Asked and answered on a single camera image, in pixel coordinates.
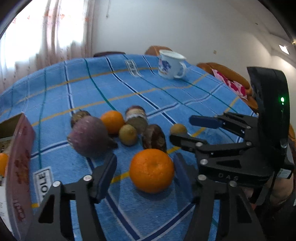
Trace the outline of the right hand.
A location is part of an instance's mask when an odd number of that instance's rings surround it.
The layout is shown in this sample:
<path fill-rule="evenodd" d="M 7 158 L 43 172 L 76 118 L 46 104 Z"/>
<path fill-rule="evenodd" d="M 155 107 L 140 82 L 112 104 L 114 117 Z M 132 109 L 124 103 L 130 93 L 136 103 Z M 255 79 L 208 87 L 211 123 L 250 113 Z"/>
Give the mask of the right hand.
<path fill-rule="evenodd" d="M 271 188 L 273 178 L 271 177 L 265 184 L 267 189 Z M 288 197 L 292 194 L 294 187 L 293 174 L 289 179 L 276 178 L 272 192 L 270 195 L 270 201 L 274 205 L 280 205 L 285 202 Z M 253 189 L 242 187 L 247 198 L 250 198 L 253 194 Z"/>

